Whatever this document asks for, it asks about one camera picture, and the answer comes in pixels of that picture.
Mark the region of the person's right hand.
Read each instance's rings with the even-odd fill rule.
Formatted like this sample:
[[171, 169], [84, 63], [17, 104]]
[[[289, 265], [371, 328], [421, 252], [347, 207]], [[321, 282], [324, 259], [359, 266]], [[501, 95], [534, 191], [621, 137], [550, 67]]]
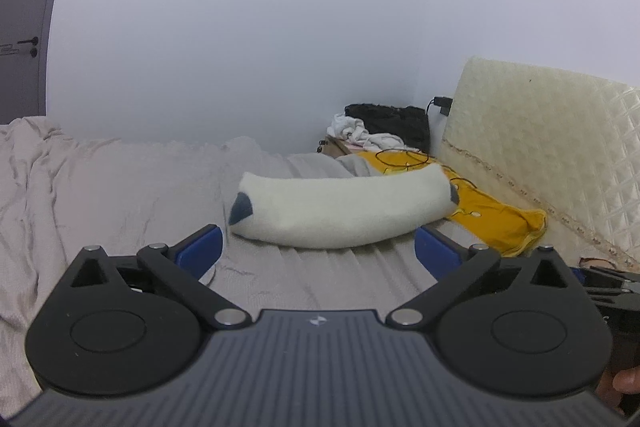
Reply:
[[609, 407], [618, 409], [624, 395], [638, 395], [640, 390], [640, 367], [622, 369], [615, 375], [607, 369], [601, 376], [596, 395]]

